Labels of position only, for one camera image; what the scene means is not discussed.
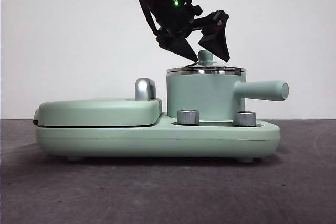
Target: small pot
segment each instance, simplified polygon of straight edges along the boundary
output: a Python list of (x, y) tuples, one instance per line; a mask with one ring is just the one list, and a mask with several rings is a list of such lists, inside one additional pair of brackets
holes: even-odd
[(246, 82), (246, 71), (220, 65), (207, 50), (198, 53), (198, 62), (167, 71), (167, 114), (198, 110), (200, 120), (232, 120), (245, 110), (245, 98), (283, 101), (289, 88), (283, 81)]

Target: pot lid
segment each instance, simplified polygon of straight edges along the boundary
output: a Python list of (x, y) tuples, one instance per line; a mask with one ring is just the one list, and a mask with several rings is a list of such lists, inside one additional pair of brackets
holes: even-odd
[(216, 62), (213, 60), (214, 55), (209, 52), (208, 50), (201, 50), (198, 52), (198, 62), (195, 62), (191, 65), (182, 67), (182, 68), (172, 68), (169, 69), (168, 73), (174, 73), (174, 72), (193, 72), (200, 70), (204, 70), (208, 73), (215, 73), (218, 71), (224, 71), (224, 72), (243, 72), (245, 73), (246, 70), (244, 68), (236, 68), (236, 67), (228, 67), (226, 65), (223, 65), (221, 62)]

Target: appliance base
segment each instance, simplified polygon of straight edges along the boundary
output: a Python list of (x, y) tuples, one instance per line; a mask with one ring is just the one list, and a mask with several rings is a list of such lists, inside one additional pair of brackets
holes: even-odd
[(272, 154), (280, 128), (257, 120), (257, 127), (231, 121), (176, 125), (166, 113), (147, 127), (36, 127), (38, 144), (69, 161), (85, 157), (232, 157), (240, 162)]

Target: silver handle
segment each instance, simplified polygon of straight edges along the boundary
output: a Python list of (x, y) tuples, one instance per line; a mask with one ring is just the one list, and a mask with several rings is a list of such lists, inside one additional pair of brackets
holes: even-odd
[(135, 100), (150, 101), (155, 98), (155, 82), (149, 78), (139, 78), (135, 83)]

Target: appliance foot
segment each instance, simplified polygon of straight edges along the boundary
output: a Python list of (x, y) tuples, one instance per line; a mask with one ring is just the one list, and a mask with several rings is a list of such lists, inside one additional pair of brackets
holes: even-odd
[(240, 163), (252, 163), (253, 162), (252, 157), (237, 157), (237, 158), (235, 158), (235, 160), (240, 162)]
[(68, 161), (70, 162), (78, 162), (86, 159), (86, 157), (76, 157), (76, 156), (68, 156)]

